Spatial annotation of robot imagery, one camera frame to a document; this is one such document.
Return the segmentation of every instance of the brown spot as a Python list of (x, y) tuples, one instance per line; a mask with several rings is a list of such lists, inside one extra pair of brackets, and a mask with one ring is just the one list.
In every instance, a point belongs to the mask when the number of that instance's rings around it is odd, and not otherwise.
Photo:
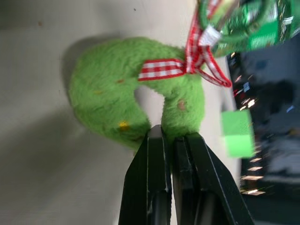
[(122, 80), (118, 80), (117, 83), (123, 83), (125, 80), (122, 79)]
[(101, 91), (101, 90), (96, 90), (96, 91), (94, 91), (94, 94), (95, 95), (101, 95), (103, 93), (103, 91)]
[(134, 142), (140, 142), (140, 141), (142, 141), (143, 139), (144, 139), (144, 136), (139, 136), (139, 137), (133, 139), (133, 141), (134, 141)]
[(180, 99), (180, 100), (178, 101), (177, 107), (178, 107), (180, 110), (182, 110), (182, 111), (186, 109), (186, 107), (185, 107), (185, 102), (184, 102), (183, 99)]

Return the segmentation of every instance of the white tabletop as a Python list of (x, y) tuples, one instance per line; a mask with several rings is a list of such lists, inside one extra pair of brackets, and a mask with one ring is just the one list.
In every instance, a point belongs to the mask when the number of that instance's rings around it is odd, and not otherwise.
[[(79, 53), (103, 37), (148, 36), (184, 46), (193, 7), (192, 0), (1, 1), (0, 224), (117, 222), (132, 153), (77, 122), (64, 80)], [(227, 71), (224, 59), (220, 65)], [(231, 91), (203, 85), (200, 134), (237, 179), (238, 160), (221, 142), (221, 105), (233, 109)], [(138, 94), (159, 124), (162, 97)]]

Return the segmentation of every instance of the red and white checkered ribbon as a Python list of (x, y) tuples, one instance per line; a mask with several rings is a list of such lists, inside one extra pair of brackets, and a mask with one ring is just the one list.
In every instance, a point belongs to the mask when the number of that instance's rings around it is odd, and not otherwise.
[[(208, 17), (215, 13), (221, 1), (211, 0)], [(220, 38), (221, 34), (211, 26), (205, 30), (201, 29), (198, 21), (198, 10), (196, 10), (187, 40), (185, 61), (178, 59), (147, 60), (142, 67), (138, 80), (151, 81), (184, 74), (200, 74), (205, 80), (215, 85), (231, 87), (231, 81), (223, 74), (210, 50), (210, 47), (214, 46)], [(213, 76), (201, 70), (204, 63), (207, 64)]]

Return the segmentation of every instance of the green block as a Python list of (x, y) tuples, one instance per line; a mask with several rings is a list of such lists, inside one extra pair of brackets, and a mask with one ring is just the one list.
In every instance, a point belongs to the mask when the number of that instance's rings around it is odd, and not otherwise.
[(222, 113), (223, 139), (229, 155), (250, 158), (255, 151), (254, 131), (249, 110)]

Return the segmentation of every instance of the yellow spot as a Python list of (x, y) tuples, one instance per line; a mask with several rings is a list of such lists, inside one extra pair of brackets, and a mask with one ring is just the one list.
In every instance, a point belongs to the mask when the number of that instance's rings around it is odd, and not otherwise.
[(101, 91), (101, 90), (96, 90), (96, 91), (94, 91), (94, 94), (95, 95), (101, 95), (103, 93), (103, 91)]
[(129, 124), (126, 121), (122, 121), (119, 123), (119, 127), (121, 131), (129, 130)]

